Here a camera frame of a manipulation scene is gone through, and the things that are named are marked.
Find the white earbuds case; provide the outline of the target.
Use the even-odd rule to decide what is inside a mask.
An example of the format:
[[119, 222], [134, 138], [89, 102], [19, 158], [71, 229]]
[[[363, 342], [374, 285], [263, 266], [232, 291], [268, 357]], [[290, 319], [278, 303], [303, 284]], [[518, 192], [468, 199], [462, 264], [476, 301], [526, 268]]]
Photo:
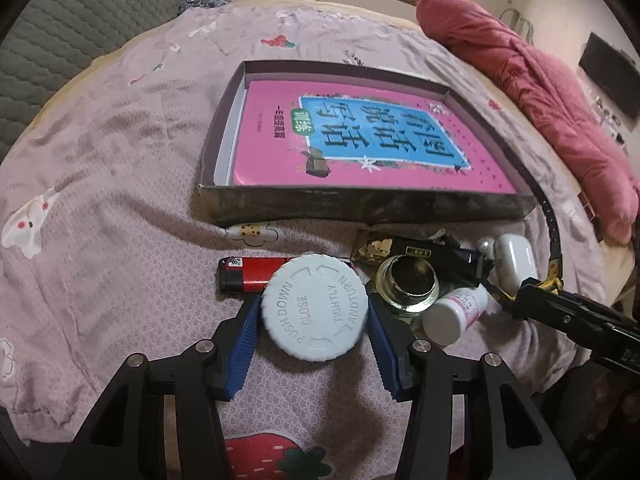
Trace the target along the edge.
[[515, 296], [528, 278], [538, 280], [533, 247], [525, 236], [502, 234], [496, 238], [483, 237], [477, 248], [495, 261], [500, 287], [509, 295]]

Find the black gold cigarette box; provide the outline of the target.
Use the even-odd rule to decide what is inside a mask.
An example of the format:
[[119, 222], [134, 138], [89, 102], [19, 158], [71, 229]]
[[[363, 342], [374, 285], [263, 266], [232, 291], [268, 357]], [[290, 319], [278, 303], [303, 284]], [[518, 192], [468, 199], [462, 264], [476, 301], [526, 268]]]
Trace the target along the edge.
[[446, 234], [434, 240], [415, 240], [382, 232], [359, 231], [350, 258], [369, 266], [379, 266], [395, 256], [424, 258], [438, 276], [457, 275], [470, 283], [487, 278], [494, 266], [481, 252], [462, 247]]

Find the small white pill bottle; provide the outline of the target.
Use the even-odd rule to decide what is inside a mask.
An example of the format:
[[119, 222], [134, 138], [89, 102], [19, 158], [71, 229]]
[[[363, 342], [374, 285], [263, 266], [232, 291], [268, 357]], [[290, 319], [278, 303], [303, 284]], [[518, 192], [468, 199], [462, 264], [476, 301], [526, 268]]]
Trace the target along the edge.
[[490, 296], [482, 285], [450, 290], [422, 315], [427, 338], [441, 347], [457, 342], [486, 311]]

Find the brass-rimmed glass jar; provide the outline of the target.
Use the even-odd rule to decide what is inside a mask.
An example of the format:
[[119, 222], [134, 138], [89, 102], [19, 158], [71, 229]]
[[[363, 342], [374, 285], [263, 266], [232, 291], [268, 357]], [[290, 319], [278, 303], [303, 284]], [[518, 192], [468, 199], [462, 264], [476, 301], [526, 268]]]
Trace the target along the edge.
[[398, 318], [416, 318], [439, 297], [439, 280], [425, 258], [399, 255], [378, 267], [373, 289]]

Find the red black lighter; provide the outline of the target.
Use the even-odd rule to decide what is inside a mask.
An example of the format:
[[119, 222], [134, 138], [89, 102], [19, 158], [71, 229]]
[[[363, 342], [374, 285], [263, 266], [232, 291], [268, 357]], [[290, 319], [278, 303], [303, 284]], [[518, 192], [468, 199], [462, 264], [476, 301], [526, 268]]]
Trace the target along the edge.
[[218, 261], [218, 292], [250, 294], [262, 292], [273, 274], [288, 258], [282, 257], [224, 257]]

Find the white child-proof cap bottle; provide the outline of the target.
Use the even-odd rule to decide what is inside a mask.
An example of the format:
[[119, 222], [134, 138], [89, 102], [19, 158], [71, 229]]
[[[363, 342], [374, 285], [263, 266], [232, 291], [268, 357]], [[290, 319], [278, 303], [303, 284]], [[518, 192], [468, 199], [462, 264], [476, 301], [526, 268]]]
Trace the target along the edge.
[[359, 341], [368, 296], [358, 274], [344, 261], [302, 255], [273, 273], [262, 293], [262, 325], [289, 356], [332, 361]]

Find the pink strawberry print bedsheet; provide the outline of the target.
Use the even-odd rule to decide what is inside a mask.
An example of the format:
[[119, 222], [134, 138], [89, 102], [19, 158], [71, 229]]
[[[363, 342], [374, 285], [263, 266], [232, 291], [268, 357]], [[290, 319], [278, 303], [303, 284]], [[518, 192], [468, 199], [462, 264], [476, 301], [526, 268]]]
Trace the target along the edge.
[[[209, 222], [196, 177], [245, 60], [360, 62], [471, 92], [552, 200], [566, 288], [606, 302], [577, 183], [544, 138], [418, 25], [364, 12], [269, 0], [186, 11], [94, 62], [21, 134], [1, 165], [1, 414], [34, 462], [66, 448], [131, 353], [175, 356], [238, 310], [217, 295], [215, 268], [249, 251]], [[529, 393], [588, 356], [493, 301], [450, 349], [497, 351]], [[224, 436], [249, 437], [258, 462], [270, 457], [258, 454], [265, 438], [284, 437], [272, 440], [278, 451], [295, 444], [291, 458], [330, 479], [376, 479], [395, 472], [409, 410], [384, 390], [367, 338], [333, 362], [305, 363], [262, 333], [244, 388], [220, 414]]]

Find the rolled red quilt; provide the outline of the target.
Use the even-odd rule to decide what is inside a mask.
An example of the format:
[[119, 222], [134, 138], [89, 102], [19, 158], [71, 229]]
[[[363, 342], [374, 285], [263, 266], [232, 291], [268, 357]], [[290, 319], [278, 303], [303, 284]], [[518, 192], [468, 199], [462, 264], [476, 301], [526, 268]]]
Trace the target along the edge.
[[626, 245], [639, 213], [639, 179], [628, 157], [593, 118], [573, 72], [470, 0], [419, 0], [424, 34], [500, 88], [560, 156], [600, 220]]

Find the shallow grey cardboard box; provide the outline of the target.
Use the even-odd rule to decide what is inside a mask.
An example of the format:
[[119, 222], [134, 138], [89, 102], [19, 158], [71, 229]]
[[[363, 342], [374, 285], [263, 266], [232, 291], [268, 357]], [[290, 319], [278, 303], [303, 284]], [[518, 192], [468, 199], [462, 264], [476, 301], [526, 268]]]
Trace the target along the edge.
[[[372, 89], [441, 96], [483, 130], [491, 154], [513, 178], [513, 194], [417, 188], [226, 185], [214, 181], [217, 157], [238, 95], [252, 80], [293, 79], [356, 84]], [[451, 88], [410, 75], [355, 65], [314, 61], [245, 61], [231, 77], [204, 142], [198, 189], [218, 226], [278, 219], [346, 220], [367, 224], [518, 220], [536, 206], [526, 182], [511, 165], [517, 159], [498, 132]]]

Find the pink blue children's book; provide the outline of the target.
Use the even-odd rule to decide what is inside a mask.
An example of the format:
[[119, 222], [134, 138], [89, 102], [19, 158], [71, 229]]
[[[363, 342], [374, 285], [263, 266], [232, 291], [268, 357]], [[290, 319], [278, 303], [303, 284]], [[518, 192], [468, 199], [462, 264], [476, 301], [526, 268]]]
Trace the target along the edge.
[[217, 184], [516, 191], [483, 130], [441, 96], [263, 79], [238, 98]]

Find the grey quilted headboard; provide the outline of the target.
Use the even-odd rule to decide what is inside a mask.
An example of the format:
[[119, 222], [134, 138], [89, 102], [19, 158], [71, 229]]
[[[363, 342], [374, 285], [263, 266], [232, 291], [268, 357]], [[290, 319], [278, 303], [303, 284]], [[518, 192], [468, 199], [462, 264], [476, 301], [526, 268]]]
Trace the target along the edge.
[[186, 0], [18, 0], [1, 12], [1, 151], [102, 55], [178, 14]]

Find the black wall television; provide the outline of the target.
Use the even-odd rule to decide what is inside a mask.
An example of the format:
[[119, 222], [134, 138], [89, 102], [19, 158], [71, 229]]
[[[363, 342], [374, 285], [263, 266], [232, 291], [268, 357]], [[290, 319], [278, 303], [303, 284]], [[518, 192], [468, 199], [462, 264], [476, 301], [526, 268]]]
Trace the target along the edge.
[[578, 66], [624, 115], [639, 118], [639, 70], [621, 50], [614, 49], [592, 32]]

